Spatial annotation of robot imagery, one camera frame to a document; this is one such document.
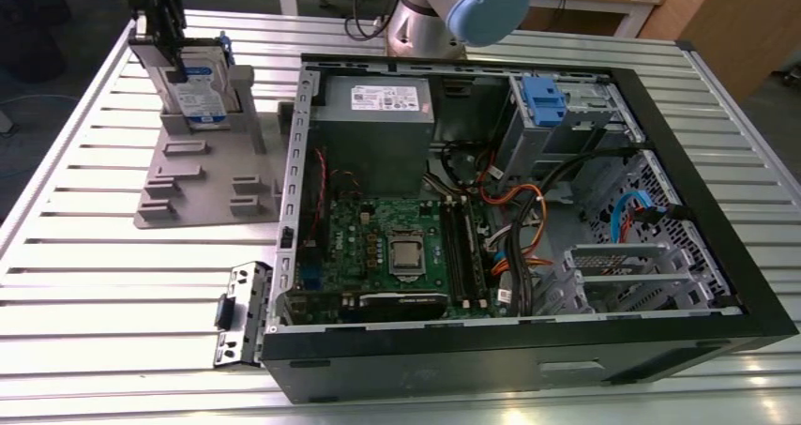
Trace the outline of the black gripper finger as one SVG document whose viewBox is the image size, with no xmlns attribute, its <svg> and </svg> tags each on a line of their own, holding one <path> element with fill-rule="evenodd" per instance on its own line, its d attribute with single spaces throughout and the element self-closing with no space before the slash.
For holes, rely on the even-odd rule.
<svg viewBox="0 0 801 425">
<path fill-rule="evenodd" d="M 180 1 L 156 0 L 154 17 L 152 34 L 156 48 L 170 66 L 168 81 L 169 83 L 184 83 L 188 77 L 180 57 L 180 44 L 184 40 L 185 17 Z"/>
</svg>

